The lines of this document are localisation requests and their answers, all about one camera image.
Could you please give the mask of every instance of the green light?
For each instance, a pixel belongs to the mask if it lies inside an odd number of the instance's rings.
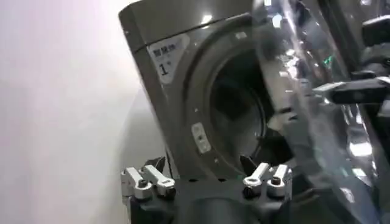
[[[329,56],[327,59],[324,60],[324,64],[329,64],[332,62],[332,56]]]

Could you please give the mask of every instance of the front-load washing machine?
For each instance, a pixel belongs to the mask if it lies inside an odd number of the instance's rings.
[[[252,42],[252,0],[142,0],[119,18],[181,178],[237,177],[274,114]]]

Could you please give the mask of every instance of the number 1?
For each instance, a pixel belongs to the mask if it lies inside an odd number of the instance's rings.
[[[161,75],[168,75],[168,72],[165,71],[165,68],[164,68],[164,65],[163,64],[160,64],[159,67],[161,68],[161,70],[163,71],[163,73]]]

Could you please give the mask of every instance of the white wall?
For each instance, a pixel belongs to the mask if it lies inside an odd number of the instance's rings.
[[[0,223],[126,223],[119,171],[163,148],[128,3],[0,1]]]

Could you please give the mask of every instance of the white sticker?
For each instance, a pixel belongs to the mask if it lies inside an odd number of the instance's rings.
[[[177,64],[189,43],[189,36],[180,34],[147,47],[162,83],[169,84],[173,81]]]

